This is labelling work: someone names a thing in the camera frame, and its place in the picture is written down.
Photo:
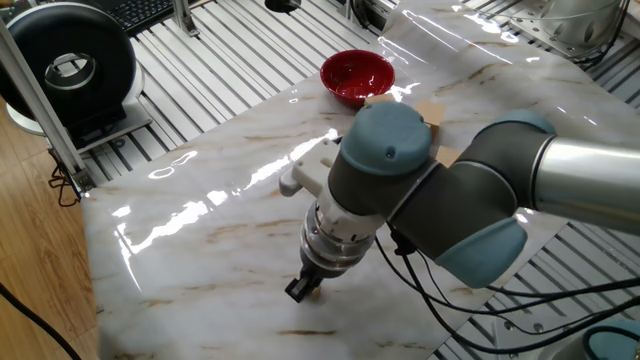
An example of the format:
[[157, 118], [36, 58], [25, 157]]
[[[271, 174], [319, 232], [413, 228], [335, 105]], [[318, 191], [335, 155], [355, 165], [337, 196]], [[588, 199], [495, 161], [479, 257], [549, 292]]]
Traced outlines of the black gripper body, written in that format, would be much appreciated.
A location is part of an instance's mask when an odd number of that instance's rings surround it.
[[316, 252], [312, 248], [301, 247], [301, 276], [320, 279], [332, 279], [343, 275], [350, 269], [350, 262], [335, 254]]

